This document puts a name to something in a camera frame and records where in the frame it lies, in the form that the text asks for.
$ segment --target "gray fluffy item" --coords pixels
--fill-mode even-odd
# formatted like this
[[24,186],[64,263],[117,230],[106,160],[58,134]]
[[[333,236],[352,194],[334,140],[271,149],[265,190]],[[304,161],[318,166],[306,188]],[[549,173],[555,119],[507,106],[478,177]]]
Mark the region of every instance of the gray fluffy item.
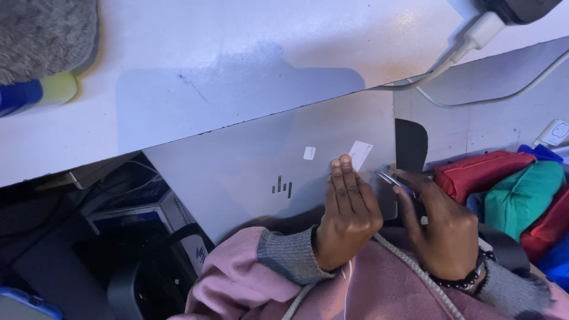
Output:
[[78,67],[96,34],[97,0],[1,0],[0,84]]

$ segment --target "hand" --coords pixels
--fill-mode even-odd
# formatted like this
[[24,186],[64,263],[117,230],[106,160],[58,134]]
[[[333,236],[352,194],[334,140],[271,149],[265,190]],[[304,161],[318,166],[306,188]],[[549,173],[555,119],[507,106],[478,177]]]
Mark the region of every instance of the hand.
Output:
[[397,170],[407,185],[420,194],[428,224],[422,227],[411,196],[394,186],[403,223],[419,261],[429,273],[445,280],[464,279],[476,267],[478,257],[478,218],[452,200],[428,177]]
[[351,260],[384,220],[372,187],[354,171],[347,154],[332,160],[325,206],[313,249],[318,266],[330,271]]

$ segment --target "power adapter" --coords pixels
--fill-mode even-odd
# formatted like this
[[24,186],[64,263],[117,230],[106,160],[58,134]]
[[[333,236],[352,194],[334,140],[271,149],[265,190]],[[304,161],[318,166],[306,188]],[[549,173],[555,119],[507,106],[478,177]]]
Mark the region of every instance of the power adapter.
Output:
[[562,0],[478,0],[505,24],[529,24],[543,18]]

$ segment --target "silver laptop lid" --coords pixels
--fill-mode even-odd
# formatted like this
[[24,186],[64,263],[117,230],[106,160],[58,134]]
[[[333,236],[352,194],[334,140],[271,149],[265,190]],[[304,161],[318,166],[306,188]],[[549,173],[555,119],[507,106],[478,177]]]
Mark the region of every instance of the silver laptop lid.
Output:
[[144,152],[214,243],[252,220],[324,204],[330,161],[354,151],[385,220],[390,186],[370,170],[395,164],[393,95],[362,91],[166,143]]

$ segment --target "green bag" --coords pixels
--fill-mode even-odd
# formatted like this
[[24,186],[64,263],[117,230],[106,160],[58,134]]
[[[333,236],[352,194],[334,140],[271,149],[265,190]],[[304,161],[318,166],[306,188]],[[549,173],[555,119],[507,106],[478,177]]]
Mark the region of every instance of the green bag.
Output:
[[488,191],[484,223],[519,242],[522,231],[545,212],[563,184],[565,174],[559,163],[536,161]]

